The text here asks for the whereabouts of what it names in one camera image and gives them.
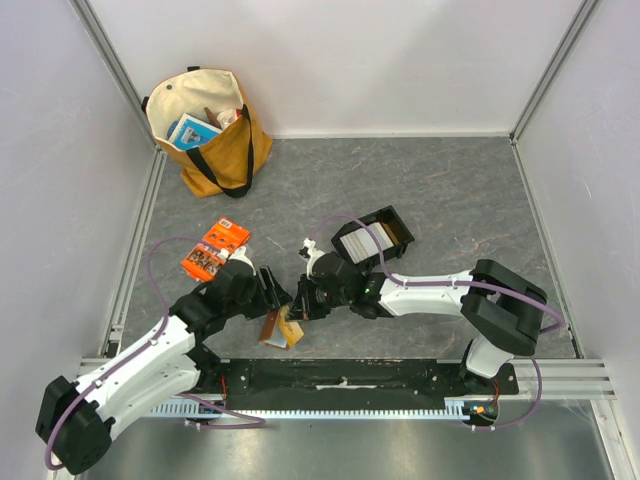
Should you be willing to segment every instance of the black box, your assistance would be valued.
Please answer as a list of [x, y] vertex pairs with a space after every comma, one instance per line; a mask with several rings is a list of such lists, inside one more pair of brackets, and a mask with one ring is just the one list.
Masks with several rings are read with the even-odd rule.
[[[389, 260], [391, 258], [400, 258], [407, 251], [407, 246], [415, 240], [407, 226], [404, 224], [395, 208], [391, 205], [381, 208], [380, 210], [360, 217], [360, 221], [365, 225], [371, 225], [372, 223], [380, 222], [389, 234], [391, 241], [394, 245], [387, 248], [384, 251], [384, 259]], [[378, 254], [373, 255], [361, 262], [354, 263], [349, 256], [346, 248], [340, 241], [344, 235], [347, 235], [355, 230], [362, 228], [356, 222], [349, 222], [345, 224], [338, 233], [331, 238], [333, 248], [340, 254], [340, 256], [352, 265], [355, 265], [360, 272], [370, 272], [376, 265], [380, 264], [380, 257]]]

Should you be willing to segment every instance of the gray floor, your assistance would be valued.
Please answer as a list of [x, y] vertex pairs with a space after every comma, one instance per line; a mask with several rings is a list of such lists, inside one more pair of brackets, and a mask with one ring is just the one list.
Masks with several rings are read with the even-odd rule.
[[[526, 402], [503, 401], [500, 416], [507, 421], [528, 408]], [[81, 478], [606, 480], [613, 475], [589, 402], [572, 401], [545, 402], [526, 425], [494, 433], [420, 420], [269, 420], [257, 430], [199, 433], [178, 419], [145, 419], [129, 427]]]
[[[242, 199], [196, 199], [169, 162], [155, 204], [147, 247], [174, 235], [200, 238], [222, 215], [248, 228], [256, 265], [268, 264], [295, 294], [304, 263], [296, 252], [332, 213], [367, 214], [392, 204], [416, 237], [393, 271], [435, 275], [495, 259], [557, 296], [513, 153], [506, 138], [316, 139], [276, 141], [269, 161]], [[330, 248], [336, 222], [318, 236]], [[170, 302], [194, 283], [179, 263], [190, 244], [172, 244], [154, 256], [154, 272]], [[140, 269], [124, 330], [127, 346], [161, 316]], [[460, 358], [476, 335], [463, 318], [407, 315], [365, 320], [348, 310], [303, 325], [289, 352], [257, 343], [261, 321], [232, 319], [209, 340], [223, 357]], [[574, 356], [569, 333], [538, 343], [538, 357]]]

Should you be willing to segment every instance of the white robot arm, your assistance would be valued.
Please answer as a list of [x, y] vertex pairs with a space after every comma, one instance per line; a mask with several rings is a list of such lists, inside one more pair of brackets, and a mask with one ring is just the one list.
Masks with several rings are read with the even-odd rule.
[[362, 274], [336, 252], [325, 253], [306, 239], [300, 251], [307, 260], [300, 277], [290, 319], [314, 320], [332, 308], [349, 306], [365, 317], [398, 317], [410, 313], [456, 315], [467, 318], [480, 335], [467, 347], [462, 375], [469, 381], [491, 379], [514, 355], [535, 353], [542, 312], [509, 296], [495, 302], [489, 289], [464, 286], [470, 282], [499, 285], [546, 303], [546, 293], [492, 260], [479, 260], [473, 270], [430, 277], [384, 273]]

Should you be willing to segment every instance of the black mounting plate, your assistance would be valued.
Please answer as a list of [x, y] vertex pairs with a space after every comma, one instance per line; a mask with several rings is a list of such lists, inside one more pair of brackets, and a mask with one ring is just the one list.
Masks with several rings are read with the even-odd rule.
[[[231, 359], [216, 376], [224, 375], [231, 410], [441, 409], [445, 397], [494, 393], [492, 382], [486, 392], [470, 392], [459, 370], [434, 359]], [[512, 365], [496, 380], [501, 395], [518, 393]], [[360, 388], [335, 388], [341, 383]], [[206, 393], [222, 393], [221, 383], [210, 385]]]

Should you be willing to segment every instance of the orange box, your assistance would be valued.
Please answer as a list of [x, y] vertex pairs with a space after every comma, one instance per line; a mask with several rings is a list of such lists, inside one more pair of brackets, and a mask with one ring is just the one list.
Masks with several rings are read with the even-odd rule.
[[[224, 248], [229, 254], [232, 254], [238, 247], [247, 243], [249, 238], [251, 238], [249, 230], [233, 223], [228, 218], [222, 217], [202, 237], [202, 240], [221, 250]], [[220, 267], [224, 265], [224, 260], [218, 257], [211, 248], [198, 244], [182, 260], [181, 265], [190, 277], [202, 282], [208, 282], [215, 277]]]

